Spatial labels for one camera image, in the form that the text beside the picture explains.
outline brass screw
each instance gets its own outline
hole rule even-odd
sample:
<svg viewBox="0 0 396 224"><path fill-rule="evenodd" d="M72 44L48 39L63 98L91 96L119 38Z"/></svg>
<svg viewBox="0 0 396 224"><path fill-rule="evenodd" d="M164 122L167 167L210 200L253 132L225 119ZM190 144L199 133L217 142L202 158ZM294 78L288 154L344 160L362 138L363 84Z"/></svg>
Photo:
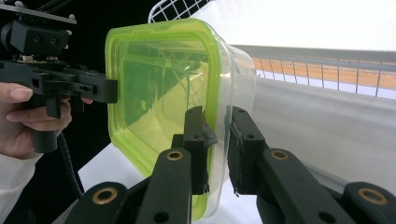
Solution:
<svg viewBox="0 0 396 224"><path fill-rule="evenodd" d="M359 195L369 203L387 205L388 199L384 194L375 189L362 188L358 190Z"/></svg>
<svg viewBox="0 0 396 224"><path fill-rule="evenodd" d="M166 154L166 158L169 161L178 161L183 158L183 153L181 153L180 151L170 151L168 152L168 154Z"/></svg>
<svg viewBox="0 0 396 224"><path fill-rule="evenodd" d="M271 156L274 159L280 160L280 161L285 161L289 158L288 153L281 151L281 150L274 150L271 152Z"/></svg>
<svg viewBox="0 0 396 224"><path fill-rule="evenodd" d="M96 204L106 204L117 198L117 195L118 192L115 188L107 187L96 191L92 196L92 201Z"/></svg>

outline screw hole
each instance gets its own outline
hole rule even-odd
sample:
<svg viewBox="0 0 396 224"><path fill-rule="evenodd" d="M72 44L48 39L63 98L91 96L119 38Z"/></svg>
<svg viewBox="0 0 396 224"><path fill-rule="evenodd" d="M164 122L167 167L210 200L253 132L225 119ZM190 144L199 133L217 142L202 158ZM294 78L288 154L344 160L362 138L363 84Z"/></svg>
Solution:
<svg viewBox="0 0 396 224"><path fill-rule="evenodd" d="M181 153L179 151L171 151L168 154L166 154L166 158L169 161L178 161L181 158L183 158L183 153Z"/></svg>
<svg viewBox="0 0 396 224"><path fill-rule="evenodd" d="M285 161L285 160L287 160L289 158L288 153L280 151L280 150L276 150L276 151L271 152L271 156L274 159L277 159L277 160L280 160L280 161Z"/></svg>
<svg viewBox="0 0 396 224"><path fill-rule="evenodd" d="M375 189L362 188L358 190L359 195L367 202L378 205L387 205L388 199L380 191Z"/></svg>
<svg viewBox="0 0 396 224"><path fill-rule="evenodd" d="M92 201L96 204L110 203L117 198L118 192L114 188L99 189L93 194Z"/></svg>
<svg viewBox="0 0 396 224"><path fill-rule="evenodd" d="M327 212L320 212L319 217L322 221L326 223L335 223L335 217Z"/></svg>
<svg viewBox="0 0 396 224"><path fill-rule="evenodd" d="M32 84L33 84L33 86L34 87L36 87L36 88L40 88L40 81L38 80L38 79L33 79L32 80Z"/></svg>
<svg viewBox="0 0 396 224"><path fill-rule="evenodd" d="M37 36L33 37L33 41L35 43L41 43L41 37L37 35Z"/></svg>
<svg viewBox="0 0 396 224"><path fill-rule="evenodd" d="M82 86L82 87L80 87L80 89L81 89L82 91L91 91L91 88L86 87L86 86Z"/></svg>
<svg viewBox="0 0 396 224"><path fill-rule="evenodd" d="M169 220L169 215L165 212L159 212L154 216L154 221L156 223L164 223L168 220Z"/></svg>
<svg viewBox="0 0 396 224"><path fill-rule="evenodd" d="M58 39L57 38L52 38L50 43L53 44L53 45L56 45L56 44L58 44Z"/></svg>
<svg viewBox="0 0 396 224"><path fill-rule="evenodd" d="M253 134L247 134L247 135L245 135L245 137L248 138L248 139L253 139L254 135Z"/></svg>

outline black handle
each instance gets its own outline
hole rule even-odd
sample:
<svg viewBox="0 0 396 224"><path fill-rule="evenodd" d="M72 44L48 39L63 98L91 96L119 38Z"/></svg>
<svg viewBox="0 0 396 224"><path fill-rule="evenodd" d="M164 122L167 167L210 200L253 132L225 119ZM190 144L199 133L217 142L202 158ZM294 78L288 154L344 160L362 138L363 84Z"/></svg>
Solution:
<svg viewBox="0 0 396 224"><path fill-rule="evenodd" d="M35 152L47 153L56 150L58 144L55 131L36 131L34 130Z"/></svg>
<svg viewBox="0 0 396 224"><path fill-rule="evenodd" d="M47 105L47 103L51 104L54 101L54 98L56 97L52 96L48 99L48 97L44 95L35 94L30 101L30 107L38 108L40 106ZM38 153L52 152L56 150L56 148L58 148L55 131L34 130L33 140L34 140L35 152Z"/></svg>

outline human hand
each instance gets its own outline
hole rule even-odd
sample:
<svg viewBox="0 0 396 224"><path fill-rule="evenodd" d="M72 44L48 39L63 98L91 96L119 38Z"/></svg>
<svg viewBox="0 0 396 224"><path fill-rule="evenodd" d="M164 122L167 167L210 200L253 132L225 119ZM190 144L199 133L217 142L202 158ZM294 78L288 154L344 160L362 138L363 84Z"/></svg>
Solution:
<svg viewBox="0 0 396 224"><path fill-rule="evenodd" d="M24 109L33 91L14 83L0 82L0 154L26 159L34 151L33 130L59 134L71 122L68 99L62 99L61 117L47 116L46 107ZM86 104L92 100L82 99Z"/></svg>

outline plastic food container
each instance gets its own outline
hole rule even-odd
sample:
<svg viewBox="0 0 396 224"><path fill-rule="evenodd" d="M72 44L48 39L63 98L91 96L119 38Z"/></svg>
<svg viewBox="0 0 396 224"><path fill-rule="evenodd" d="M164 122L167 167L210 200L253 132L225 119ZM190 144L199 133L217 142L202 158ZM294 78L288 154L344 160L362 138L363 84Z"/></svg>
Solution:
<svg viewBox="0 0 396 224"><path fill-rule="evenodd" d="M253 61L205 22L184 19L112 29L106 75L119 82L119 100L108 106L111 141L144 176L183 133L186 110L203 107L218 142L208 153L210 192L192 197L192 219L210 216L223 183L230 105L252 107Z"/></svg>

